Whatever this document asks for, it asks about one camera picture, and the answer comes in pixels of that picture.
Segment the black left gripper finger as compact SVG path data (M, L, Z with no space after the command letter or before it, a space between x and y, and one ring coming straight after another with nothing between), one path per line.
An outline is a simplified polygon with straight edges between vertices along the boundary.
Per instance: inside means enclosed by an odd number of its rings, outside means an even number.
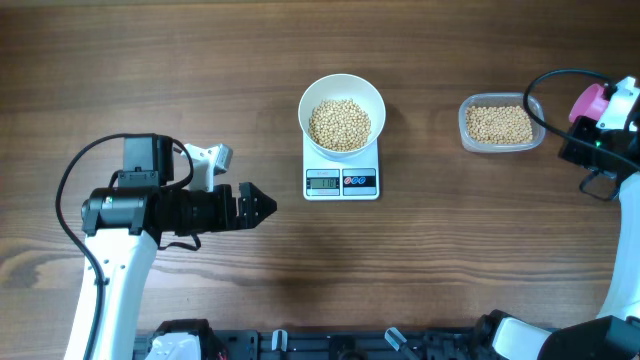
M271 204L241 204L238 211L238 227L253 229L275 212Z
M241 208L276 208L277 202L262 192L251 182L239 184L240 197L238 205Z

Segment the pink measuring scoop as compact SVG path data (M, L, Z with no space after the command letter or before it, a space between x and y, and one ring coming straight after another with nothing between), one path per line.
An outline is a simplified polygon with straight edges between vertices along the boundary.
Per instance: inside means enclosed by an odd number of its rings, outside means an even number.
M605 98L605 88L600 84L592 84L574 103L569 113L569 121L574 123L579 117L599 121L608 106L609 101Z

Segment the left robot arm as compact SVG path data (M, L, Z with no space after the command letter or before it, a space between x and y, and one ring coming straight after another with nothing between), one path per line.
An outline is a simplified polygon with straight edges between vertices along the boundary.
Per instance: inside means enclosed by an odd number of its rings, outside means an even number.
M213 184L213 167L199 175L196 165L205 158L200 149L153 133L120 137L122 168L81 207L85 237L61 225L85 257L68 359L132 357L142 295L164 248L163 233L178 237L176 247L197 251L200 235L253 229L277 210L276 201L250 182L240 184L235 197L230 185Z

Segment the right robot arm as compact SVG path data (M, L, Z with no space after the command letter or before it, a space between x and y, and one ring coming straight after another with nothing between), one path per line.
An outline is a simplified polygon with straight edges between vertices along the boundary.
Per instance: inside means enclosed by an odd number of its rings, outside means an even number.
M614 196L621 205L621 227L612 280L597 317L550 332L495 310L476 323L470 349L504 359L633 359L639 355L639 134L629 129L636 113L573 114L569 134L591 145L568 141L560 156L594 176L616 177Z

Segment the white digital kitchen scale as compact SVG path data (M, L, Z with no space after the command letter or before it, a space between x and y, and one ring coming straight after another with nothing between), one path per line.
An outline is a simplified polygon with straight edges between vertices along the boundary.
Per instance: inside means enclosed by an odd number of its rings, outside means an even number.
M372 201L381 193L378 143L357 154L331 158L303 139L302 194L308 201Z

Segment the soybeans in bowl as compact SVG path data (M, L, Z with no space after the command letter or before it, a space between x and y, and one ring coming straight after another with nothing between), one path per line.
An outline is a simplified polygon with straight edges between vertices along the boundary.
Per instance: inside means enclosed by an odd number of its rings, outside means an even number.
M309 132L325 149L355 151L368 142L371 120L352 99L323 100L311 113Z

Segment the white bowl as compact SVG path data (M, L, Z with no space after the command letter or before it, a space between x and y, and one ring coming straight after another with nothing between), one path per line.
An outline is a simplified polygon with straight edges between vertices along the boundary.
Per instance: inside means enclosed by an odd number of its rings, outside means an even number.
M323 100L352 99L369 116L371 134L368 142L360 149L349 152L336 152L316 144L309 132L309 119L315 107ZM332 74L312 83L303 93L298 105L298 120L303 137L312 140L314 147L331 158L344 158L365 149L377 141L386 121L386 105L380 92L367 80L351 74Z

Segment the clear plastic container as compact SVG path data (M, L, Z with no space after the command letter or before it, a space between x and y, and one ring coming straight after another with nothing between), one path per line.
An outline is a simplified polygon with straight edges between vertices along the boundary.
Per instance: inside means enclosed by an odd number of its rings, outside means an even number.
M462 146L469 152L506 153L539 146L546 130L523 107L521 93L484 93L459 108Z

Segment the soybeans pile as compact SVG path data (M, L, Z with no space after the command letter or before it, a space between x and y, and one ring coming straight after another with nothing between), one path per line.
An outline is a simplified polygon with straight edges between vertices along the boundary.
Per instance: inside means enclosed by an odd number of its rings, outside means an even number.
M533 140L531 120L520 106L471 106L465 115L468 133L476 142L512 145Z

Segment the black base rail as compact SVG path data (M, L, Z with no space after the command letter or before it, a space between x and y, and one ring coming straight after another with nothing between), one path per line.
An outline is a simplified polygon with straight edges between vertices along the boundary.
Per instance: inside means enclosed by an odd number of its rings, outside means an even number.
M395 349L383 331L273 332L213 330L169 333L158 330L134 341L134 359L499 359L488 344L474 347L471 328L401 331Z

